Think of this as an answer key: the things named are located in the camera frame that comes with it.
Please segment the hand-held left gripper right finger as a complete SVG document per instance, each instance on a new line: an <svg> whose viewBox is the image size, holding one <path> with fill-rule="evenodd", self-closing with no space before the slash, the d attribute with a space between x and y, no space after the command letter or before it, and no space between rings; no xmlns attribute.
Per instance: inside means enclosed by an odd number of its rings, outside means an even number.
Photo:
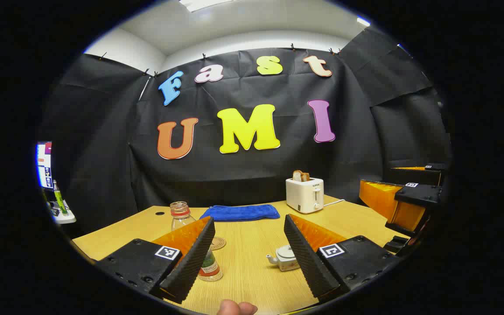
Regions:
<svg viewBox="0 0 504 315"><path fill-rule="evenodd" d="M284 233L314 297L327 302L360 291L401 263L401 257L363 235L345 238L294 214Z"/></svg>

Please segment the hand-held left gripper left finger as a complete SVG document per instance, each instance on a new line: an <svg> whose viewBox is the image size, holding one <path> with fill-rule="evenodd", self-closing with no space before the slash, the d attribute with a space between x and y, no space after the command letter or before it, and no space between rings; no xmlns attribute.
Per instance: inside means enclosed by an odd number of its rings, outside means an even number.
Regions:
<svg viewBox="0 0 504 315"><path fill-rule="evenodd" d="M133 239L96 266L132 289L180 304L194 285L214 236L214 219L204 217L155 241Z"/></svg>

